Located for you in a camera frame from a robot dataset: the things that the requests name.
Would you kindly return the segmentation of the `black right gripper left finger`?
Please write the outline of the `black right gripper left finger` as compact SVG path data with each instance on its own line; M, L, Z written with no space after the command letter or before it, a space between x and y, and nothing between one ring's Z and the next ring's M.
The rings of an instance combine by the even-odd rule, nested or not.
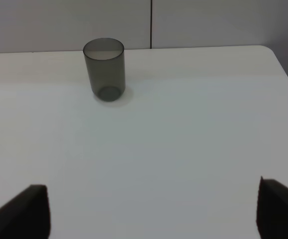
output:
M51 213L45 185L30 185L0 207L0 239L47 239Z

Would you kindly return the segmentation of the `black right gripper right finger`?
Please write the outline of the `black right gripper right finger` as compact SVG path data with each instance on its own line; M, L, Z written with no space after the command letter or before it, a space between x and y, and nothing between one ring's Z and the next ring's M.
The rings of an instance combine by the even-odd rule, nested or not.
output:
M288 239L288 187L260 179L256 225L262 239Z

